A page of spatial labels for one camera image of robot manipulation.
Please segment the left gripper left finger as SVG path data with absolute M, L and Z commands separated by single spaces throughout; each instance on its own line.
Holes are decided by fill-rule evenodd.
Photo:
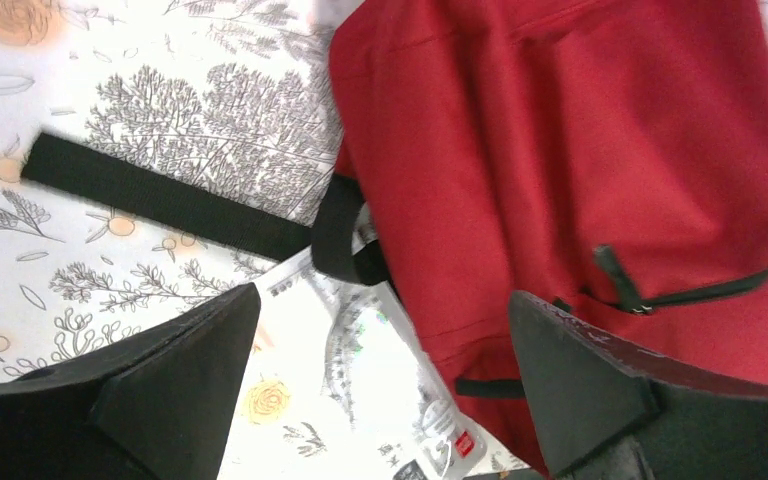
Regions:
M 240 285 L 0 383 L 0 479 L 214 479 L 261 299 Z

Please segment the red backpack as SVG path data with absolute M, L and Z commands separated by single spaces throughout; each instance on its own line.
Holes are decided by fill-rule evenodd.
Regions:
M 339 280 L 389 281 L 459 407 L 545 464 L 512 341 L 530 293 L 768 385 L 768 45 L 754 1 L 366 1 L 312 226 L 64 139 L 25 179 Z

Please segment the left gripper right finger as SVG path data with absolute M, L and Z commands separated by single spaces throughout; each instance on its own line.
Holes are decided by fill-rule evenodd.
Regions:
M 768 385 L 703 370 L 517 291 L 512 341 L 555 479 L 768 479 Z

